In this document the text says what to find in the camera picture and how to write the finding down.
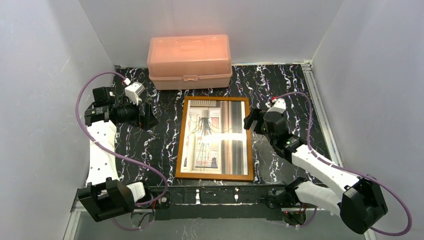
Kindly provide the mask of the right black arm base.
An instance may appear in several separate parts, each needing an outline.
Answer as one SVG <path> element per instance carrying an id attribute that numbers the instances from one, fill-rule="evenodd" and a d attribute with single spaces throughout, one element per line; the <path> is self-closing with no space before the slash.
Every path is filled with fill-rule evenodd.
<path id="1" fill-rule="evenodd" d="M 295 193 L 295 190 L 305 182 L 308 182 L 306 178 L 298 177 L 283 188 L 268 191 L 263 197 L 264 204 L 271 209 L 295 207 L 298 204 L 305 204 L 306 202 L 301 201 Z"/>

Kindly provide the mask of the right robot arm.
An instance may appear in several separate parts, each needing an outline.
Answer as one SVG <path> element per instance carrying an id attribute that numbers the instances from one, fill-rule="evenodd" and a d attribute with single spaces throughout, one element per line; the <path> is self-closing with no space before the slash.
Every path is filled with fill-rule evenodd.
<path id="1" fill-rule="evenodd" d="M 388 213 L 381 188 L 365 177 L 336 169 L 329 160 L 320 161 L 306 140 L 289 131 L 284 110 L 266 111 L 254 108 L 244 118 L 244 129 L 263 135 L 275 153 L 300 167 L 324 185 L 298 177 L 283 190 L 268 193 L 270 205 L 311 204 L 340 217 L 353 232 L 363 234 Z"/>

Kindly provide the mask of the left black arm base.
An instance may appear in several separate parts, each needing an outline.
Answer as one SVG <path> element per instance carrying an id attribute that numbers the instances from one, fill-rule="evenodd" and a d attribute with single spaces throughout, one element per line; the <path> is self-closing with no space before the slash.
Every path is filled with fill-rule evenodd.
<path id="1" fill-rule="evenodd" d="M 141 203 L 150 201 L 158 197 L 163 192 L 164 188 L 163 187 L 159 187 L 159 188 L 145 187 L 144 190 L 145 190 L 145 196 L 136 202 L 136 205 L 135 205 L 136 209 L 165 210 L 170 207 L 171 193 L 169 191 L 167 191 L 163 196 L 158 198 L 156 201 L 150 202 L 149 204 L 141 205 Z"/>

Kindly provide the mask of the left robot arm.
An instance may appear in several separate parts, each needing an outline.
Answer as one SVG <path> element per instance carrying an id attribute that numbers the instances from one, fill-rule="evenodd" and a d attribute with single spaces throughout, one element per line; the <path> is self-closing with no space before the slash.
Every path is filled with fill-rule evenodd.
<path id="1" fill-rule="evenodd" d="M 93 89 L 93 103 L 84 112 L 84 130 L 94 140 L 89 142 L 89 171 L 86 186 L 77 197 L 95 222 L 112 219 L 134 211 L 136 204 L 153 199 L 142 180 L 124 184 L 116 168 L 115 137 L 117 124 L 148 130 L 158 124 L 151 104 L 142 104 L 144 86 L 139 83 L 124 89 L 119 100 L 111 87 Z"/>

